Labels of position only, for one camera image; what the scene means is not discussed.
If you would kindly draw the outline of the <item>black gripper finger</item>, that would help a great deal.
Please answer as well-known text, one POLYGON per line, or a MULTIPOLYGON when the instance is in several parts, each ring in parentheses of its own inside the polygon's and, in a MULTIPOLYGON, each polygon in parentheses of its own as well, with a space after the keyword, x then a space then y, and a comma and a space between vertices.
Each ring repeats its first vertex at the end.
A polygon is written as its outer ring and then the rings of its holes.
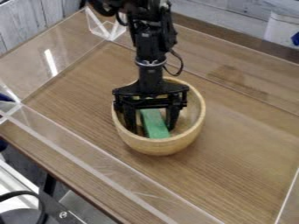
POLYGON ((124 105, 123 106, 123 115, 125 120, 125 128, 136 133, 136 110, 133 107, 124 105))
POLYGON ((175 128, 181 108, 180 103, 175 103, 165 108, 165 126, 168 130, 175 128))

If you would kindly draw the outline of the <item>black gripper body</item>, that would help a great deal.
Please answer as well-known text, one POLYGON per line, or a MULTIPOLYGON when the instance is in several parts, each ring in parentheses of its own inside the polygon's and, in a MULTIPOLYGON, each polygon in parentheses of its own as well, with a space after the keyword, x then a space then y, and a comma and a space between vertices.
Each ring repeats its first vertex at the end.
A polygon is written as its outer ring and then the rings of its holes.
POLYGON ((164 78, 163 61, 136 60, 135 63, 139 68, 136 81, 112 90, 115 111, 124 112, 127 109, 180 111, 187 106, 189 87, 164 78))

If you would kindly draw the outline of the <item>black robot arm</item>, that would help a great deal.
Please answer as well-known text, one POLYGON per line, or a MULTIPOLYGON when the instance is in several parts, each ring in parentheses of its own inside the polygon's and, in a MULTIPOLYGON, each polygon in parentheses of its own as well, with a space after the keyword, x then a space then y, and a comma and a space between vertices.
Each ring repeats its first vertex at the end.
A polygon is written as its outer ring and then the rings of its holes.
POLYGON ((173 53, 177 32, 172 21, 169 0, 88 0, 96 12, 116 18, 128 28, 136 49, 137 80, 112 90, 113 108, 121 113, 125 127, 136 131, 136 111, 164 109, 165 127, 175 128, 180 110, 187 106, 184 84, 171 83, 163 77, 165 55, 173 53))

